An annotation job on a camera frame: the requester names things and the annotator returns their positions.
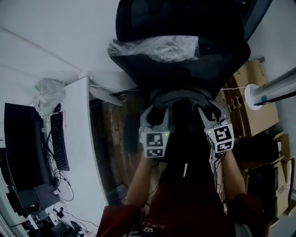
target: clear plastic bag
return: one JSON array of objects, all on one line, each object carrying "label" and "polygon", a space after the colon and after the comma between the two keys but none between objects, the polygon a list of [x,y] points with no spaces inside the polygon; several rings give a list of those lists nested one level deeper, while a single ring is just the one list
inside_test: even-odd
[{"label": "clear plastic bag", "polygon": [[197,60],[197,36],[160,36],[144,40],[121,43],[114,39],[109,44],[109,56],[146,54],[159,62],[181,62]]},{"label": "clear plastic bag", "polygon": [[34,86],[33,105],[41,117],[48,117],[65,96],[64,82],[43,79]]}]

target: black keyboard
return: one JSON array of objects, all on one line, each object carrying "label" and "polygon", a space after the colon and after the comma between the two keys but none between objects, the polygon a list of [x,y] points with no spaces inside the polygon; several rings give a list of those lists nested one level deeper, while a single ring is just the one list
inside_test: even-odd
[{"label": "black keyboard", "polygon": [[56,166],[59,170],[69,171],[70,169],[64,143],[62,112],[50,116],[50,126]]}]

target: person's arm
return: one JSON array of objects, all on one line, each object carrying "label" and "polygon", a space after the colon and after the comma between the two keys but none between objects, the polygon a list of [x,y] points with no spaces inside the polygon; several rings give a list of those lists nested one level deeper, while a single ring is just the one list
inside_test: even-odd
[{"label": "person's arm", "polygon": [[150,191],[152,159],[142,154],[140,163],[130,184],[126,197],[126,205],[144,207]]},{"label": "person's arm", "polygon": [[224,191],[229,202],[238,195],[246,193],[246,186],[231,150],[226,151],[222,163]]},{"label": "person's arm", "polygon": [[223,159],[223,182],[228,203],[228,217],[239,226],[235,231],[249,229],[254,237],[267,237],[269,225],[257,199],[246,195],[246,186],[231,150]]}]

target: tower fan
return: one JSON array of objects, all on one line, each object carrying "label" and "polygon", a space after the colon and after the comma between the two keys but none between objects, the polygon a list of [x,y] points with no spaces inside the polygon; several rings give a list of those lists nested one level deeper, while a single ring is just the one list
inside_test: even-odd
[{"label": "tower fan", "polygon": [[296,67],[263,86],[247,85],[245,98],[251,109],[296,95]]}]

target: computer monitor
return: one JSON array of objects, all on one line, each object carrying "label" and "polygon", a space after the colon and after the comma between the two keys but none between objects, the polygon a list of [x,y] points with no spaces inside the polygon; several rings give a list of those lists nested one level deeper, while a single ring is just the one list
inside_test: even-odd
[{"label": "computer monitor", "polygon": [[42,128],[43,120],[34,107],[5,104],[6,158],[17,192],[51,181]]}]

